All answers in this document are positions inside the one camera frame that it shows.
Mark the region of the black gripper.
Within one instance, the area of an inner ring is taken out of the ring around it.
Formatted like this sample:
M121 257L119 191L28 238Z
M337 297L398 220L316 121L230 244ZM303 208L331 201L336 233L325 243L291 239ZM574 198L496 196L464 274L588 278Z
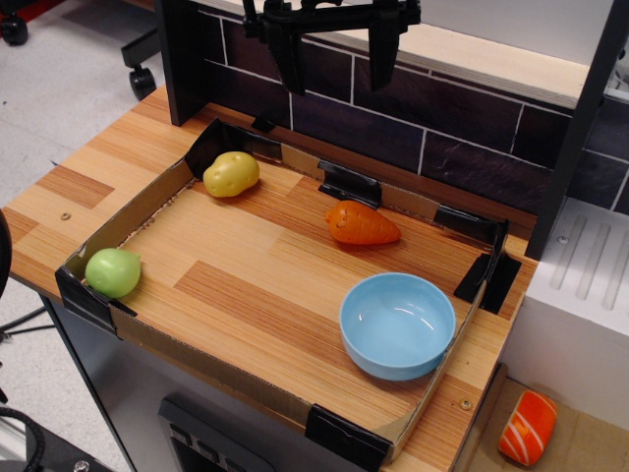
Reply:
M300 34L369 30L371 89L390 84L399 47L399 34L421 22L419 1L243 1L247 37L267 40L283 86L293 94L305 93L305 72Z

